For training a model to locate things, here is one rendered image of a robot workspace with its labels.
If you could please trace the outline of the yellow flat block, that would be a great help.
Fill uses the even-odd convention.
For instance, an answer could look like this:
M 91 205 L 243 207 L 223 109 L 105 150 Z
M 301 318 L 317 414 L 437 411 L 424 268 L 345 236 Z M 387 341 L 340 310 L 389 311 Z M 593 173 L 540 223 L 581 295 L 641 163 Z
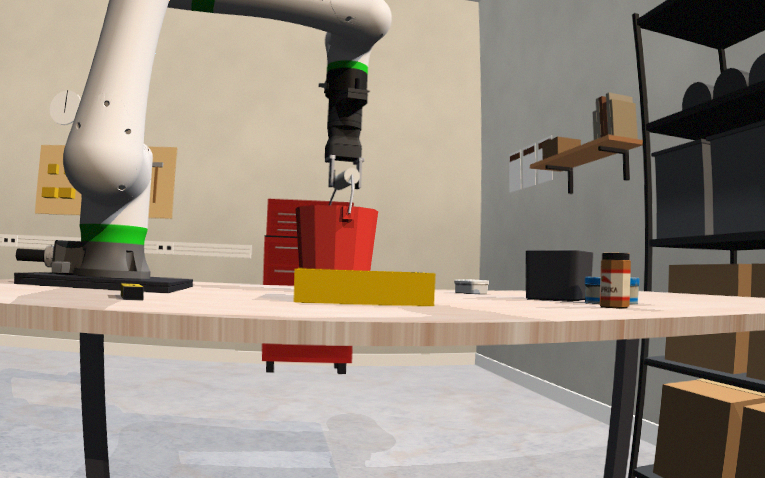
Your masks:
M 435 273 L 298 268 L 294 302 L 434 306 Z

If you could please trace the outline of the yellow pocket level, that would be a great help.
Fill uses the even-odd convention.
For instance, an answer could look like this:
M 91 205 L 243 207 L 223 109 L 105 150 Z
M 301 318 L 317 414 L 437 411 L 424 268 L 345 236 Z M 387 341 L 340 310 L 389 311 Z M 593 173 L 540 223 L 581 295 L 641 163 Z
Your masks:
M 144 287 L 139 284 L 121 283 L 120 295 L 124 300 L 144 300 Z

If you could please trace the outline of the blue and grey round tin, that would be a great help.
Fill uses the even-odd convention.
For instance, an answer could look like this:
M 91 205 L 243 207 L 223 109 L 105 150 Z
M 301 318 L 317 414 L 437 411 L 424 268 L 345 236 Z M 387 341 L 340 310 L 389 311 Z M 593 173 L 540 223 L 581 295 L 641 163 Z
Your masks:
M 630 305 L 638 304 L 640 278 L 630 278 Z M 600 278 L 585 277 L 585 303 L 600 304 Z

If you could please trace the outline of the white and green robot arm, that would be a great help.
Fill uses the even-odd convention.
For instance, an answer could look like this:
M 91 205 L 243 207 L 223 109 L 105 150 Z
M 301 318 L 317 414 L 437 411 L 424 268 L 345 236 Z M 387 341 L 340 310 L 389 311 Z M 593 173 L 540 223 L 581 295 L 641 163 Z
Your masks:
M 16 260 L 52 264 L 52 273 L 150 279 L 144 242 L 153 155 L 144 130 L 167 8 L 325 31 L 327 72 L 355 68 L 368 74 L 370 50 L 392 21 L 384 0 L 109 0 L 63 153 L 66 177 L 82 194 L 81 241 L 55 240 L 45 251 L 18 248 Z

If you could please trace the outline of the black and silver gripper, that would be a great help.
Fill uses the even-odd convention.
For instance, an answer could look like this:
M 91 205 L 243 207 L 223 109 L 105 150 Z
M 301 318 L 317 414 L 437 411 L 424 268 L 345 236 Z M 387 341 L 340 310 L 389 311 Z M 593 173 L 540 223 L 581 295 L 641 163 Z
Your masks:
M 326 83 L 318 85 L 325 88 L 325 96 L 329 99 L 328 141 L 324 158 L 325 163 L 329 163 L 328 187 L 334 187 L 335 184 L 335 161 L 347 161 L 353 162 L 353 165 L 357 164 L 360 179 L 355 183 L 355 189 L 361 188 L 364 158 L 359 137 L 362 129 L 362 107 L 368 103 L 367 92 L 370 92 L 367 89 L 367 79 L 368 74 L 363 70 L 335 68 L 327 72 Z

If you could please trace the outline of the orange paprika spice jar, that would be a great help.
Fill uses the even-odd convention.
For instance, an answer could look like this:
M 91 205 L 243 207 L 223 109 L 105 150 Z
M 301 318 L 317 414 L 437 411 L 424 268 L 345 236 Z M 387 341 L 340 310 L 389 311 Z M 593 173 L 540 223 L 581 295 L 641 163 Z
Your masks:
M 602 253 L 600 278 L 600 306 L 602 308 L 628 308 L 630 302 L 629 253 Z

